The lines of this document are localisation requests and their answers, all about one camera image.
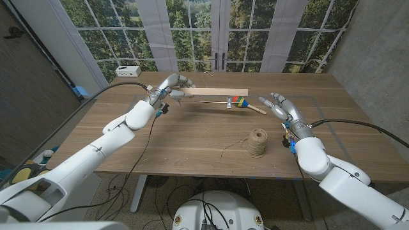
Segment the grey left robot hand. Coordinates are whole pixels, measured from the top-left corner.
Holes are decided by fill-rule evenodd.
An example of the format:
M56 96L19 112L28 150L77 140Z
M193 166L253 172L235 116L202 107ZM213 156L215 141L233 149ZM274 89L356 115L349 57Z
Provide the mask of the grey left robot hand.
M196 88L196 85L186 76L173 73L166 78L153 93L150 93L149 104L154 109L158 109L162 100L167 96L175 101L179 101L182 98L193 97L193 95L189 93L173 89L174 86L179 86L180 88Z

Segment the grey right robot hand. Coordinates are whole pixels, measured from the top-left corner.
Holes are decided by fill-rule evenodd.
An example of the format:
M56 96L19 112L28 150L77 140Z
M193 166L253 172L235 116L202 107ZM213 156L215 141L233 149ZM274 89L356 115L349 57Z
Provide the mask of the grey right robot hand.
M278 93L271 93L271 95L274 97L275 102L271 102L264 97L259 97L259 101L269 107L277 118L287 121L289 129L299 139L315 137L295 104Z

